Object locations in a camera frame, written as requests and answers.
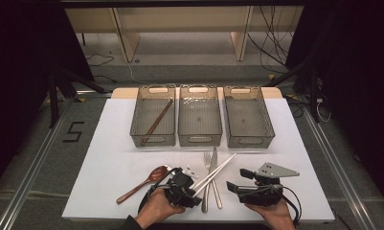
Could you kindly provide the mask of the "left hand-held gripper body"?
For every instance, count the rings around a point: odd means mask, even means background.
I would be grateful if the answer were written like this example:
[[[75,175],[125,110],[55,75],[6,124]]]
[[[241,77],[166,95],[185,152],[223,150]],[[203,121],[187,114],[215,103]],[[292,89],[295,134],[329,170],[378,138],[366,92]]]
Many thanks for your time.
[[[168,174],[171,174],[172,178],[162,188],[165,191],[166,198],[172,205],[193,208],[202,202],[200,197],[193,197],[195,193],[192,188],[194,181],[181,168],[174,168],[168,171]]]

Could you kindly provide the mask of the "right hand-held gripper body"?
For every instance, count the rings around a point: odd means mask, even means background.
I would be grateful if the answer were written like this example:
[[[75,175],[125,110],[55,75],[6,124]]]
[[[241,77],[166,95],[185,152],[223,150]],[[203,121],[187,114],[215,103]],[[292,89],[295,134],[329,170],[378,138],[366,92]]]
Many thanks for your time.
[[[254,171],[255,187],[239,186],[242,191],[237,195],[241,203],[259,206],[276,205],[282,199],[282,177],[299,176],[300,173],[288,168],[266,162]]]

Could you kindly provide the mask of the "white chopstick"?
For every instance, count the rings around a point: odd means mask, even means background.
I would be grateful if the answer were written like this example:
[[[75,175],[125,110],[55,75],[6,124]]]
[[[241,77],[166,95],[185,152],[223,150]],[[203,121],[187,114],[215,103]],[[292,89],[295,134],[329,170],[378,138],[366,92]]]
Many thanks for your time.
[[[227,160],[225,160],[220,166],[218,166],[215,170],[210,172],[206,177],[204,177],[199,183],[195,184],[193,188],[196,193],[200,193],[215,177],[218,173],[222,171],[222,169],[228,165],[228,163],[236,156],[234,153]]]
[[[196,197],[200,192],[202,192],[211,183],[211,181],[223,170],[223,168],[224,165],[219,166],[217,169],[207,175],[201,182],[197,183],[194,187],[195,193],[193,197]]]

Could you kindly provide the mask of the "brown wooden spoon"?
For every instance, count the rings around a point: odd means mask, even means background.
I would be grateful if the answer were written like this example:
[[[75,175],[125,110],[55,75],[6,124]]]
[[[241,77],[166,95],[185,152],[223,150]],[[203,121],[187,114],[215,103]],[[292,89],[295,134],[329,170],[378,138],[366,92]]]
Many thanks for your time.
[[[117,204],[123,203],[124,201],[129,199],[131,196],[136,194],[146,184],[157,182],[160,179],[162,179],[167,172],[168,172],[168,169],[165,166],[160,166],[155,168],[142,183],[140,183],[139,185],[137,185],[136,187],[134,187],[132,190],[125,193],[124,195],[121,195],[120,197],[118,197],[116,199],[116,203]]]

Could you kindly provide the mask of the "metal fork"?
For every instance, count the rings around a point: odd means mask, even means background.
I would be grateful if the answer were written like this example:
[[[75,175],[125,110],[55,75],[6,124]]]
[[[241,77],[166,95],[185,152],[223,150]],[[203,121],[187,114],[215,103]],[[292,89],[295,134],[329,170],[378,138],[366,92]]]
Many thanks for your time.
[[[210,167],[211,167],[211,159],[212,155],[209,151],[204,152],[204,163],[206,169],[210,172]],[[201,206],[201,211],[206,214],[208,212],[208,201],[209,201],[209,190],[210,190],[210,185],[208,184],[204,190],[203,194],[203,201],[202,201],[202,206]]]

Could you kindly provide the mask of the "metal table knife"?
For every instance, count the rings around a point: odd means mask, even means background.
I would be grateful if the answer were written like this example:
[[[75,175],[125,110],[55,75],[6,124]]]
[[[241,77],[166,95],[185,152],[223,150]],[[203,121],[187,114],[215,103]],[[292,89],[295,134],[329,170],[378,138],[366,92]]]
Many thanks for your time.
[[[212,173],[216,169],[216,167],[217,167],[217,150],[216,150],[216,147],[214,147],[213,154],[212,154],[212,157],[211,157],[211,165],[210,165],[210,168],[209,168],[209,172]],[[219,194],[219,191],[218,191],[218,188],[216,186],[216,183],[215,183],[214,179],[211,181],[211,185],[212,185],[213,190],[214,190],[214,195],[215,195],[215,201],[216,201],[217,208],[218,209],[222,209],[222,207],[223,207],[222,201],[221,201],[220,194]]]

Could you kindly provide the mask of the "clear grey plastic bin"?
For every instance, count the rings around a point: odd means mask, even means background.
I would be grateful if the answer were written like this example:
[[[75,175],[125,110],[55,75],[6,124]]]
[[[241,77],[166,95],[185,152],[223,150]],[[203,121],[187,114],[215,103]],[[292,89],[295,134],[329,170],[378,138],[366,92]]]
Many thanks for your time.
[[[207,84],[181,85],[178,138],[181,147],[217,147],[222,137],[217,87]]]
[[[234,149],[267,149],[275,137],[259,86],[223,88],[227,142]]]
[[[175,145],[174,84],[139,87],[130,136],[137,148]]]

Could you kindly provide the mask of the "person's left hand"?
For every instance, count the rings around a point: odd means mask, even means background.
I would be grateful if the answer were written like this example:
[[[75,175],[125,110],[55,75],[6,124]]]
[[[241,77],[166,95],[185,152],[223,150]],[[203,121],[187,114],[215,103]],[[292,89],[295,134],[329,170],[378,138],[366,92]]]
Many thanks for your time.
[[[170,204],[163,189],[156,189],[135,220],[143,230],[147,230],[152,224],[161,222],[173,215],[183,214],[185,211],[185,207]]]

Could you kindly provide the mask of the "person's right hand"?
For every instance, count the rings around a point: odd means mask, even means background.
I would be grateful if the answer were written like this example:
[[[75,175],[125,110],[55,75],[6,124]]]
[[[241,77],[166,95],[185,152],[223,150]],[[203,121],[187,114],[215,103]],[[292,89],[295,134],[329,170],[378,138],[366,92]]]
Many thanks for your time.
[[[272,206],[259,206],[247,203],[245,203],[245,206],[261,215],[272,230],[296,230],[287,204],[282,199]]]

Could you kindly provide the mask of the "black stand legs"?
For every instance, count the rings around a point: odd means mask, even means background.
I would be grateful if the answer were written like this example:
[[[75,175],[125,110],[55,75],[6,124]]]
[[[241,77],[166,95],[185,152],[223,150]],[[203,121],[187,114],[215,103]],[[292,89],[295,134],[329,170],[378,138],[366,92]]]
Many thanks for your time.
[[[49,99],[51,105],[51,124],[54,127],[59,118],[57,90],[59,90],[65,98],[75,98],[78,94],[72,82],[78,81],[79,83],[95,90],[98,93],[106,94],[107,90],[96,85],[90,80],[87,80],[74,72],[66,69],[57,69],[48,77]]]
[[[292,68],[287,73],[282,74],[279,78],[276,78],[275,80],[272,80],[267,83],[265,87],[275,87],[283,81],[287,81],[288,79],[294,76],[297,77],[293,87],[294,91],[296,93],[304,93],[306,89],[309,90],[310,115],[316,123],[319,123],[320,119],[317,112],[318,71],[312,60],[309,60],[308,58],[305,59],[302,63],[298,64],[296,67]]]

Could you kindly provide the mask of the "black curtain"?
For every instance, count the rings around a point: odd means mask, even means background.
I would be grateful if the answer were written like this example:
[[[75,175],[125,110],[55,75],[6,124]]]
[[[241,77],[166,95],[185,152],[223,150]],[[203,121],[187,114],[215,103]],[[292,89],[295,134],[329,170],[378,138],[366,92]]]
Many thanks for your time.
[[[322,92],[384,197],[384,0],[305,0],[287,66],[304,61],[317,38]]]
[[[59,69],[93,79],[60,0],[0,0],[0,178]]]

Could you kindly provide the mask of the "light wooden bench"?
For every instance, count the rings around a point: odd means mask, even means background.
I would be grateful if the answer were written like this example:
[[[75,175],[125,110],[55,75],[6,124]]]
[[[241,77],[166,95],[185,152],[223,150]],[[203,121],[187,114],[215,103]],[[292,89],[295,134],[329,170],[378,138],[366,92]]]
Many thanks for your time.
[[[244,58],[250,32],[294,32],[302,6],[163,7],[68,9],[77,34],[114,34],[126,62],[133,60],[141,33],[230,34],[236,59]]]

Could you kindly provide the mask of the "metal floor rail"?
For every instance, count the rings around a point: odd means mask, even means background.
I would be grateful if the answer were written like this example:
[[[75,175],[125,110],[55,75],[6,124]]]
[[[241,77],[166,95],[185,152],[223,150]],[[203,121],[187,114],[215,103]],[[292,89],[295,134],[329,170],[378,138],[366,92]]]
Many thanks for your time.
[[[339,184],[339,187],[350,206],[350,209],[357,220],[358,225],[362,230],[377,230],[372,216],[369,214],[367,206],[362,201],[361,196],[356,192],[354,186],[350,182],[350,178],[344,170],[343,165],[340,163],[335,154],[328,138],[326,137],[321,126],[313,121],[310,112],[304,109],[305,118],[315,136],[322,153],[326,158],[332,173]]]
[[[17,190],[13,193],[11,201],[0,218],[0,230],[11,230],[22,206],[31,190],[37,175],[39,174],[43,163],[45,162],[47,155],[59,133],[60,127],[65,120],[68,106],[61,109],[59,118],[56,120],[55,125],[49,129],[44,141],[42,142],[39,150],[36,152],[33,163],[30,165],[28,171],[20,183]]]

